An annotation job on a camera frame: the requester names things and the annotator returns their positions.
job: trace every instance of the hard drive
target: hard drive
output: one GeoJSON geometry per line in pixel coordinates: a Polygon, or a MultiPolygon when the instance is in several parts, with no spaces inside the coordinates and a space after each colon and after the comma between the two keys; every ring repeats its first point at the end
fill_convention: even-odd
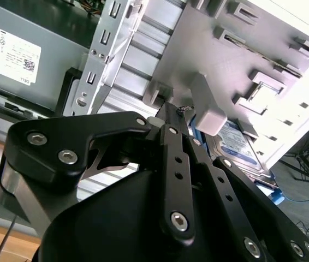
{"type": "Polygon", "coordinates": [[[216,136],[205,135],[205,138],[212,158],[225,156],[248,174],[265,175],[250,139],[242,134],[237,124],[227,121],[216,136]]]}

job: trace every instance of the white plastic tab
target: white plastic tab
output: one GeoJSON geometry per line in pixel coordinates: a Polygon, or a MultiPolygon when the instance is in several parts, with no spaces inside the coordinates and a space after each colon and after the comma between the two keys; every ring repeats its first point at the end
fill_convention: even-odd
{"type": "Polygon", "coordinates": [[[196,129],[215,136],[227,121],[225,112],[218,106],[205,75],[198,73],[191,83],[193,103],[196,110],[196,129]]]}

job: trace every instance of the blue hard drive label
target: blue hard drive label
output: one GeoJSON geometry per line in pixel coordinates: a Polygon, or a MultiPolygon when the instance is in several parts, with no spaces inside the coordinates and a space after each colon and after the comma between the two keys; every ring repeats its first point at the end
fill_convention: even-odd
{"type": "Polygon", "coordinates": [[[220,147],[225,153],[258,165],[254,151],[235,123],[227,121],[218,135],[221,137],[220,147]]]}
{"type": "Polygon", "coordinates": [[[225,153],[227,153],[227,154],[230,154],[230,155],[232,155],[232,156],[241,158],[241,159],[243,159],[244,161],[248,161],[248,162],[250,162],[250,163],[252,163],[252,164],[254,164],[254,165],[257,164],[257,162],[256,162],[253,158],[250,158],[250,157],[248,157],[248,156],[245,156],[245,155],[243,155],[243,154],[240,154],[240,153],[238,153],[238,152],[236,152],[236,151],[233,151],[233,150],[231,150],[231,149],[228,149],[228,148],[226,148],[226,147],[224,147],[224,146],[222,146],[221,149],[222,149],[225,153]]]}

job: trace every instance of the metal frame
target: metal frame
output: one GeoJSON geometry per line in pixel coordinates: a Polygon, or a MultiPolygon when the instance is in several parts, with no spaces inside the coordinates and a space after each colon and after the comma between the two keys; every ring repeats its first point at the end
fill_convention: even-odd
{"type": "Polygon", "coordinates": [[[98,111],[101,105],[95,103],[95,99],[100,87],[106,83],[108,73],[111,73],[108,83],[113,84],[131,38],[139,27],[147,2],[147,0],[106,1],[82,77],[72,98],[71,115],[88,115],[98,111]],[[138,14],[128,18],[129,11],[135,7],[138,9],[138,14]]]}

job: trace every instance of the blue cable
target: blue cable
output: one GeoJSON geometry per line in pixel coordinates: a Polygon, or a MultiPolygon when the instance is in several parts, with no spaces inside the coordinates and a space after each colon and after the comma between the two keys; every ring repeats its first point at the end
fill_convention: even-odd
{"type": "MultiPolygon", "coordinates": [[[[271,170],[270,170],[270,173],[271,173],[271,176],[276,180],[276,176],[275,176],[275,174],[271,170]]],[[[307,199],[307,200],[293,200],[293,199],[287,197],[284,194],[283,190],[281,190],[281,191],[282,191],[282,195],[284,196],[284,198],[287,199],[288,201],[291,201],[291,202],[294,202],[294,203],[307,203],[307,202],[309,202],[309,199],[307,199]]]]}

